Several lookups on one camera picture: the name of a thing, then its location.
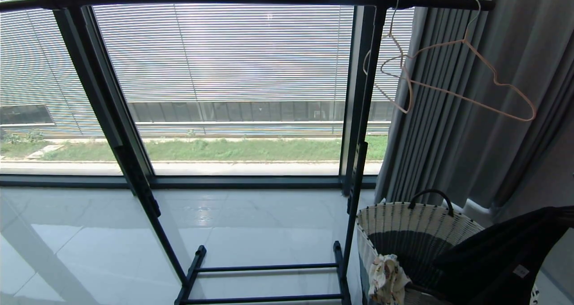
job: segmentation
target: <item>pink hanger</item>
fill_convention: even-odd
[[[488,62],[488,61],[486,60],[486,58],[484,58],[484,57],[478,52],[478,50],[476,50],[476,48],[474,48],[474,46],[472,46],[472,45],[470,44],[470,42],[468,41],[468,27],[470,27],[471,23],[473,23],[473,21],[475,21],[475,20],[478,18],[478,15],[480,14],[480,2],[479,2],[478,0],[476,0],[476,2],[478,3],[478,13],[477,13],[477,15],[476,15],[474,18],[472,18],[471,21],[468,23],[467,28],[466,28],[466,31],[465,31],[465,37],[464,37],[463,39],[459,39],[459,40],[455,40],[455,41],[449,41],[449,42],[446,42],[446,43],[431,45],[431,46],[422,48],[422,49],[418,50],[418,52],[416,52],[413,56],[409,56],[408,54],[404,54],[404,53],[403,53],[402,48],[400,48],[400,45],[398,45],[398,43],[396,42],[396,39],[394,39],[394,37],[391,35],[391,31],[389,31],[389,37],[392,38],[392,39],[395,41],[396,45],[399,47],[400,55],[399,55],[399,56],[396,56],[396,57],[393,57],[393,58],[389,58],[388,60],[384,61],[384,62],[381,64],[380,71],[381,71],[382,74],[389,75],[389,76],[393,76],[393,77],[395,77],[395,78],[402,78],[402,79],[404,79],[404,80],[407,81],[408,86],[409,86],[409,96],[410,96],[410,102],[409,102],[408,108],[405,110],[405,109],[403,109],[402,107],[400,107],[398,104],[396,104],[395,101],[391,100],[391,102],[392,102],[398,109],[400,109],[400,111],[402,111],[403,113],[408,113],[408,112],[410,111],[410,108],[412,107],[412,104],[413,104],[413,87],[412,87],[412,84],[418,84],[419,86],[432,88],[433,90],[437,90],[437,91],[440,91],[440,92],[444,92],[444,93],[446,93],[446,94],[450,94],[450,95],[456,96],[457,98],[461,98],[461,99],[463,99],[463,100],[469,101],[469,102],[474,103],[474,104],[476,104],[476,105],[479,105],[479,106],[481,106],[481,107],[483,107],[483,108],[489,109],[490,111],[494,111],[494,112],[496,112],[496,113],[500,113],[500,114],[502,114],[502,115],[505,115],[505,116],[507,116],[507,117],[509,117],[509,118],[512,118],[512,119],[515,119],[515,120],[527,122],[527,121],[532,121],[533,119],[535,119],[535,117],[536,117],[536,107],[535,107],[535,105],[534,105],[534,104],[527,98],[527,96],[526,96],[525,94],[523,94],[517,87],[513,86],[512,84],[507,84],[507,83],[500,83],[500,82],[498,82],[498,76],[497,76],[496,69],[494,68],[494,66],[492,66],[492,64],[490,64],[490,62]],[[468,48],[470,48],[470,50],[471,50],[482,62],[484,62],[484,64],[486,64],[486,66],[492,71],[492,74],[493,74],[492,81],[494,82],[494,84],[496,84],[497,86],[510,87],[511,90],[513,90],[514,92],[516,92],[524,101],[526,101],[526,103],[529,105],[529,107],[530,107],[531,110],[532,110],[532,116],[529,117],[528,119],[524,119],[524,118],[521,118],[521,117],[517,117],[517,116],[515,116],[515,115],[511,115],[511,114],[509,114],[509,113],[505,113],[505,112],[503,112],[503,111],[500,111],[499,109],[495,109],[495,108],[490,107],[490,106],[488,106],[488,105],[482,104],[482,103],[477,102],[477,101],[474,101],[474,100],[472,100],[472,99],[469,99],[469,98],[467,98],[467,97],[465,97],[465,96],[462,96],[462,95],[460,95],[460,94],[451,92],[451,91],[449,91],[449,90],[445,90],[445,89],[443,89],[443,88],[438,88],[438,87],[430,86],[429,84],[425,84],[425,83],[413,81],[413,80],[410,78],[410,75],[409,75],[408,71],[406,70],[406,68],[404,68],[404,57],[415,58],[415,57],[417,57],[420,53],[422,53],[422,52],[425,51],[425,50],[432,49],[432,48],[436,48],[436,47],[440,47],[440,46],[453,45],[453,44],[457,44],[457,43],[461,43],[461,44],[467,45]],[[385,71],[383,70],[383,67],[385,66],[385,64],[387,64],[388,62],[390,62],[390,61],[392,61],[392,60],[395,60],[395,59],[397,59],[397,58],[400,58],[400,66],[401,66],[401,68],[402,68],[402,70],[403,70],[403,72],[404,72],[404,74],[405,74],[405,76],[406,76],[406,77],[404,77],[404,78],[401,77],[401,76],[395,75],[395,74],[391,74],[391,73],[385,72]],[[385,95],[385,97],[386,97],[387,99],[390,100],[390,98],[389,98],[383,91],[381,91],[381,92],[383,93],[383,95]]]

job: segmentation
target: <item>laundry basket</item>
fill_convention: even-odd
[[[448,209],[436,205],[415,203],[425,193],[438,193],[447,202]],[[362,209],[357,215],[357,244],[361,259],[361,285],[363,295],[370,304],[369,268],[379,254],[395,254],[400,266],[413,284],[428,291],[437,287],[441,270],[432,262],[472,235],[482,231],[469,217],[454,213],[451,201],[436,189],[427,189],[416,194],[411,203],[381,203]],[[444,305],[446,301],[407,288],[405,305]]]

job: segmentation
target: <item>white patterned clothing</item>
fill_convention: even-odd
[[[369,270],[369,297],[379,304],[403,305],[404,286],[409,282],[394,254],[379,255]]]

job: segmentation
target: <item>white marble floor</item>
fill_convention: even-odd
[[[180,285],[139,202],[127,190],[2,188],[2,305],[172,304]],[[337,190],[157,191],[160,221],[185,271],[204,266],[333,262],[347,199]],[[363,191],[361,207],[373,201]],[[351,252],[352,302],[361,304]],[[201,274],[192,298],[339,292],[334,271]],[[571,305],[539,275],[540,305]],[[321,305],[338,301],[313,302]]]

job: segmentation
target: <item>curtain fold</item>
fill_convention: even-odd
[[[498,80],[521,89],[539,108],[520,122],[429,88],[414,87],[408,115],[395,111],[375,202],[408,200],[441,189],[463,206],[500,206],[535,166],[573,103],[574,11],[571,0],[494,0],[471,25],[470,41],[498,71]],[[461,39],[477,11],[417,9],[410,53]],[[529,116],[528,105],[492,83],[492,72],[461,44],[431,49],[407,68],[413,80],[447,88],[484,104]],[[399,104],[406,102],[401,82]],[[429,196],[427,203],[440,203]]]

